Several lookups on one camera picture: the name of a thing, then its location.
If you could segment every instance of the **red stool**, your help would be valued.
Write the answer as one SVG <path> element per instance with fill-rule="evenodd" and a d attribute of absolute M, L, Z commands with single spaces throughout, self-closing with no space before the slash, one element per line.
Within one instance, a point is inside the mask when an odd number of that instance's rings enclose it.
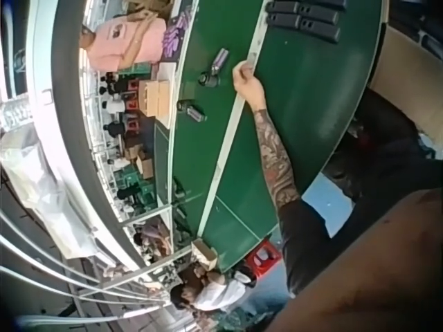
<path fill-rule="evenodd" d="M 125 102 L 125 108 L 128 111 L 135 111 L 138 109 L 138 100 L 128 100 Z"/>
<path fill-rule="evenodd" d="M 128 91 L 137 91 L 138 90 L 138 83 L 140 81 L 135 79 L 135 80 L 130 80 L 127 83 L 127 90 Z"/>
<path fill-rule="evenodd" d="M 136 133 L 138 133 L 138 131 L 140 130 L 140 127 L 138 125 L 138 119 L 128 119 L 126 130 L 135 131 Z"/>
<path fill-rule="evenodd" d="M 265 252 L 267 258 L 263 259 L 260 257 L 260 252 Z M 269 270 L 272 269 L 282 259 L 282 254 L 273 246 L 268 239 L 265 239 L 261 244 L 255 247 L 246 256 L 246 264 L 254 272 L 257 279 L 261 278 Z"/>

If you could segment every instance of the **hand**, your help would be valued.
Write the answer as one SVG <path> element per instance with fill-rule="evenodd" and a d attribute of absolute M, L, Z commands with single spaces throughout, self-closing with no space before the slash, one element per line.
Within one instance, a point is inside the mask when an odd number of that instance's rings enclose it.
<path fill-rule="evenodd" d="M 146 17 L 150 16 L 152 12 L 148 9 L 142 9 L 139 12 L 135 13 L 135 17 L 137 20 L 141 21 L 142 19 L 145 19 Z"/>
<path fill-rule="evenodd" d="M 195 269 L 194 269 L 194 273 L 198 278 L 203 277 L 206 274 L 206 271 L 204 269 L 203 266 L 198 265 Z"/>
<path fill-rule="evenodd" d="M 155 20 L 157 15 L 158 14 L 156 12 L 150 12 L 148 10 L 147 16 L 145 16 L 145 18 L 142 21 L 140 21 L 137 27 L 136 33 L 139 34 L 139 37 L 142 37 L 146 33 L 147 29 L 149 28 L 151 23 Z"/>
<path fill-rule="evenodd" d="M 234 89 L 251 107 L 252 112 L 266 109 L 266 98 L 262 83 L 252 73 L 252 66 L 246 61 L 233 69 Z"/>

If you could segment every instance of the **cardboard box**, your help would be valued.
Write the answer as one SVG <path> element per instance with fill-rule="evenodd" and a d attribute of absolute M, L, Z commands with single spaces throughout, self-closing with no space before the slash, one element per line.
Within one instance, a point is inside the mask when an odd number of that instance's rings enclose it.
<path fill-rule="evenodd" d="M 145 159 L 141 161 L 142 175 L 145 180 L 154 177 L 154 166 L 152 159 Z"/>
<path fill-rule="evenodd" d="M 191 253 L 206 271 L 213 270 L 217 265 L 217 253 L 202 239 L 196 239 L 191 243 Z"/>
<path fill-rule="evenodd" d="M 140 81 L 138 85 L 138 104 L 146 116 L 156 118 L 169 114 L 169 81 Z"/>
<path fill-rule="evenodd" d="M 170 83 L 169 81 L 159 82 L 159 107 L 157 118 L 168 116 L 170 111 Z"/>
<path fill-rule="evenodd" d="M 137 159 L 138 153 L 142 148 L 142 144 L 134 145 L 133 147 L 125 149 L 125 158 L 126 160 Z"/>
<path fill-rule="evenodd" d="M 437 147 L 443 147 L 442 86 L 441 61 L 388 26 L 369 87 L 402 110 Z"/>

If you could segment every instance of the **green table surface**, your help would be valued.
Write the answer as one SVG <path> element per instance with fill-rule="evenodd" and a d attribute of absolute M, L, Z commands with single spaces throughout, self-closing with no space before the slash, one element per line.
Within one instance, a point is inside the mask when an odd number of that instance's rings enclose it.
<path fill-rule="evenodd" d="M 260 1 L 200 1 L 192 28 L 180 98 L 194 99 L 207 121 L 179 115 L 173 173 L 188 196 L 184 208 L 197 233 L 235 99 L 231 70 L 246 59 Z M 256 75 L 269 112 L 289 152 L 299 190 L 321 171 L 352 119 L 367 84 L 379 41 L 382 0 L 349 1 L 333 45 L 291 30 L 268 27 Z M 221 48 L 230 51 L 216 89 L 197 79 Z M 262 176 L 253 119 L 245 110 L 217 190 L 204 241 L 227 270 L 277 225 Z"/>

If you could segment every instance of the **metal canister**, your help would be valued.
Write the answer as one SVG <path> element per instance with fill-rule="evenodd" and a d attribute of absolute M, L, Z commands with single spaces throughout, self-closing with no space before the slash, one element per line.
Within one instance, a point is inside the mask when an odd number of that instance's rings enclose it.
<path fill-rule="evenodd" d="M 210 67 L 210 74 L 211 76 L 216 76 L 222 69 L 223 65 L 226 63 L 226 60 L 228 59 L 229 51 L 225 48 L 222 48 L 219 50 L 217 56 L 215 57 L 215 60 L 213 64 Z"/>
<path fill-rule="evenodd" d="M 220 79 L 218 75 L 211 75 L 210 73 L 202 73 L 199 77 L 199 84 L 208 88 L 215 88 L 219 85 Z"/>

